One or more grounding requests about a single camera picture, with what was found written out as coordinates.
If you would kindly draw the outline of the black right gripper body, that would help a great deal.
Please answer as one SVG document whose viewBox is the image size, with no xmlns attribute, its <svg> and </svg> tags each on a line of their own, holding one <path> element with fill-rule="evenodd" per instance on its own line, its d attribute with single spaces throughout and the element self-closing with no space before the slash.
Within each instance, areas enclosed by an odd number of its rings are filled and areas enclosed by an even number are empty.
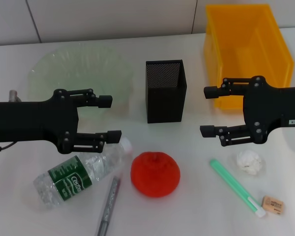
<svg viewBox="0 0 295 236">
<path fill-rule="evenodd" d="M 295 127 L 295 87 L 275 88 L 265 77 L 252 77 L 243 97 L 243 115 L 255 144 L 265 143 L 274 129 Z"/>
</svg>

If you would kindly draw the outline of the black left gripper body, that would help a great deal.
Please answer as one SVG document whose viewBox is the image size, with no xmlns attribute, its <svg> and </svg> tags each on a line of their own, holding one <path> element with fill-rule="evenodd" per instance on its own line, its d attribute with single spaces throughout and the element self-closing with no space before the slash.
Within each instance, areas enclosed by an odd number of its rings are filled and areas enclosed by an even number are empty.
<svg viewBox="0 0 295 236">
<path fill-rule="evenodd" d="M 0 143 L 49 141 L 58 152 L 73 152 L 78 111 L 65 90 L 40 102 L 0 102 Z"/>
</svg>

